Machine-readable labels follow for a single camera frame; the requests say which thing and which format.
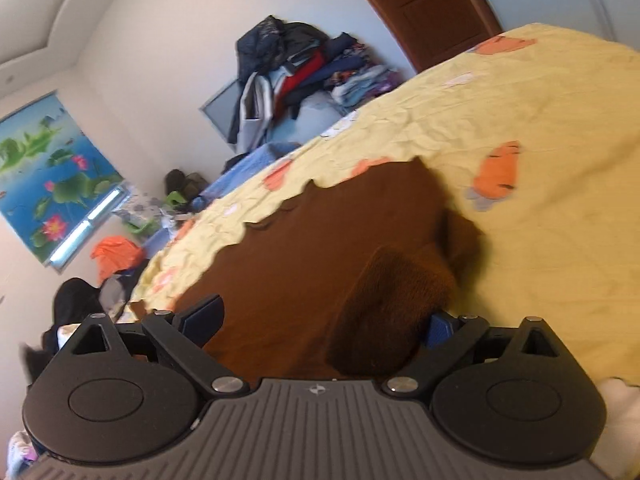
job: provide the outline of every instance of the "orange cloth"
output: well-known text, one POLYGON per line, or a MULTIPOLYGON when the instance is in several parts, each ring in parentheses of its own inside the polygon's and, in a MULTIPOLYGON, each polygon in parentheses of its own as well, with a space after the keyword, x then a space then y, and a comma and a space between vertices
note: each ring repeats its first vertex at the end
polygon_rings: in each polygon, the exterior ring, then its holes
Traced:
POLYGON ((498 200, 509 196, 516 187, 520 143, 506 142, 495 148, 482 162, 473 189, 478 195, 498 200))
POLYGON ((269 191, 279 190, 284 184, 284 177, 287 173, 289 173, 289 170, 291 169, 291 163, 292 160, 288 158, 287 160, 284 160, 279 165, 277 165, 277 167, 273 171, 271 171, 271 173, 268 174, 262 181, 264 187, 269 191))
POLYGON ((510 38, 509 36, 494 36, 476 46, 475 52, 483 56, 492 56, 493 54, 500 54, 501 52, 520 50, 537 42, 538 40, 521 40, 520 38, 510 38))
POLYGON ((178 234, 175 235, 174 241, 179 242, 180 240, 182 240, 187 235, 187 233, 191 231, 191 229, 193 229, 194 225, 196 225, 196 219, 188 219, 184 224, 182 224, 182 227, 178 231, 178 234))
POLYGON ((130 269, 145 259, 144 249, 124 236, 111 236, 102 240, 91 253, 98 263, 100 283, 119 270, 130 269))

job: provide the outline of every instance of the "logo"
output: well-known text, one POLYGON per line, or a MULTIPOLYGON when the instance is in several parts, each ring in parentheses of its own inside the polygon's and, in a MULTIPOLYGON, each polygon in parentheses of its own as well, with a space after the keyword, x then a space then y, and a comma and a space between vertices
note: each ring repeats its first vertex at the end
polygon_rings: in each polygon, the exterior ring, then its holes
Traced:
POLYGON ((316 397, 319 397, 322 394, 326 393, 327 389, 322 386, 322 384, 316 384, 316 386, 312 386, 311 388, 309 388, 309 391, 316 397))

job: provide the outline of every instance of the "bed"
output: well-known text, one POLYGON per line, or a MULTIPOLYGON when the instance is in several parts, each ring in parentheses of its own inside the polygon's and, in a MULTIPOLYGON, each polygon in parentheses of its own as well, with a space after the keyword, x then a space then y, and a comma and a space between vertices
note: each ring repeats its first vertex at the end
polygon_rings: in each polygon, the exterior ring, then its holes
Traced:
POLYGON ((486 235, 475 285, 452 313, 497 326, 543 317, 594 380, 640 383, 639 86, 640 54, 626 46, 540 24, 507 32, 216 200, 151 261, 132 301, 171 309, 222 247, 242 239, 245 222, 309 180, 331 187, 354 168, 420 156, 486 235), (487 157, 514 145, 503 194, 471 200, 487 157))

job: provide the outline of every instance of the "red clothing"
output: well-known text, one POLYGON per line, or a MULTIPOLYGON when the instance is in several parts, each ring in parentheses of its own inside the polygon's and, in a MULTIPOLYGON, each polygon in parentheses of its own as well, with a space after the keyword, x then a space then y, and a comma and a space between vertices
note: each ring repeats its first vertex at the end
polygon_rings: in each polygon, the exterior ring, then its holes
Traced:
POLYGON ((287 95, 292 90, 296 89, 300 83, 302 83, 307 77, 313 75, 315 72, 320 70, 326 61, 324 60, 324 56, 322 55, 322 51, 320 49, 316 50, 316 53, 307 61, 300 69, 292 76, 287 77, 282 84, 282 88, 280 89, 280 93, 276 97, 276 105, 273 117, 278 120, 284 115, 286 110, 284 103, 282 100, 284 96, 287 95))

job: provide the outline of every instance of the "round black pad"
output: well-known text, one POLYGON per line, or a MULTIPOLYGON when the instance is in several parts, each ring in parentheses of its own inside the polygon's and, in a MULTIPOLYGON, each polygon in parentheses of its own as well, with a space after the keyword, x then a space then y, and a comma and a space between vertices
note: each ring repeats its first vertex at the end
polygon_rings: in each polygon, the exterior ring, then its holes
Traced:
POLYGON ((172 446, 198 410, 196 391, 182 375, 109 350, 57 355, 31 387, 22 416, 51 454, 95 465, 172 446))
POLYGON ((602 432, 604 407, 583 371, 556 359, 523 354, 455 371, 436 387, 433 415, 459 444, 494 462, 580 460, 602 432))
POLYGON ((514 379, 492 386, 486 400, 494 412, 506 418, 533 422, 553 416, 562 401, 551 386, 514 379))
POLYGON ((69 397, 69 407, 85 420, 113 422, 131 415, 144 399, 142 390, 129 381, 98 379, 78 386, 69 397))

